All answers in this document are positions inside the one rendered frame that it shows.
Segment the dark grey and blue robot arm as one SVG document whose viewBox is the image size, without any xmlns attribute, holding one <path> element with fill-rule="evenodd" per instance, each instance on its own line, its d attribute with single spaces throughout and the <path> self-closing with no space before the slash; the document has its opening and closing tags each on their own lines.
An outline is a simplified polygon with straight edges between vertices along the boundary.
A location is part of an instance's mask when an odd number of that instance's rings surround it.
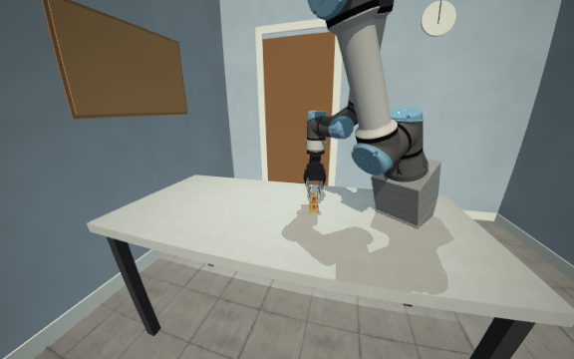
<svg viewBox="0 0 574 359">
<path fill-rule="evenodd" d="M 308 0 L 313 14 L 337 36 L 351 92 L 348 106 L 334 116 L 308 112 L 306 149 L 323 152 L 326 137 L 346 139 L 358 124 L 355 164 L 370 175 L 406 182 L 423 178 L 429 163 L 423 151 L 423 112 L 389 109 L 380 50 L 394 1 Z"/>
</svg>

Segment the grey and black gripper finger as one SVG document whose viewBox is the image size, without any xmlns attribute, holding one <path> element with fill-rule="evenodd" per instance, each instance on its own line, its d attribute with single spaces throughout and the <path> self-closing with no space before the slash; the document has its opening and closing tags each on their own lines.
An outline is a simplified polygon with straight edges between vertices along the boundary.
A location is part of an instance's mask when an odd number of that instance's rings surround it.
<svg viewBox="0 0 574 359">
<path fill-rule="evenodd" d="M 325 170 L 324 170 L 324 180 L 317 180 L 317 183 L 318 183 L 318 185 L 319 185 L 319 186 L 318 186 L 318 192 L 317 192 L 318 198 L 319 198 L 320 195 L 321 195 L 321 192 L 322 192 L 322 189 L 323 189 L 325 180 L 326 180 L 326 174 L 325 174 Z M 320 192 L 320 185 L 321 185 L 321 192 Z"/>
<path fill-rule="evenodd" d="M 305 185 L 306 185 L 307 194 L 308 194 L 309 198 L 311 198 L 311 192 L 310 192 L 311 187 L 310 187 L 310 184 L 311 184 L 312 181 L 309 180 L 309 176 L 308 176 L 308 175 L 307 175 L 307 180 L 306 180 L 306 170 L 305 170 L 305 172 L 304 172 L 304 182 L 305 182 Z M 309 192 L 308 192 L 308 189 L 309 189 Z"/>
</svg>

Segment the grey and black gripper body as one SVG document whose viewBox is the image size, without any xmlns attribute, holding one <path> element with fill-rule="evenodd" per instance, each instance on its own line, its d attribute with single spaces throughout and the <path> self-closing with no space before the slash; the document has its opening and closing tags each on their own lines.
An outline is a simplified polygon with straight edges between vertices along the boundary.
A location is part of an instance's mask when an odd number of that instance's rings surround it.
<svg viewBox="0 0 574 359">
<path fill-rule="evenodd" d="M 320 153 L 323 155 L 324 152 L 313 153 L 307 150 L 307 154 L 311 155 L 311 163 L 306 166 L 306 175 L 309 176 L 309 180 L 324 180 L 324 165 L 320 164 Z"/>
</svg>

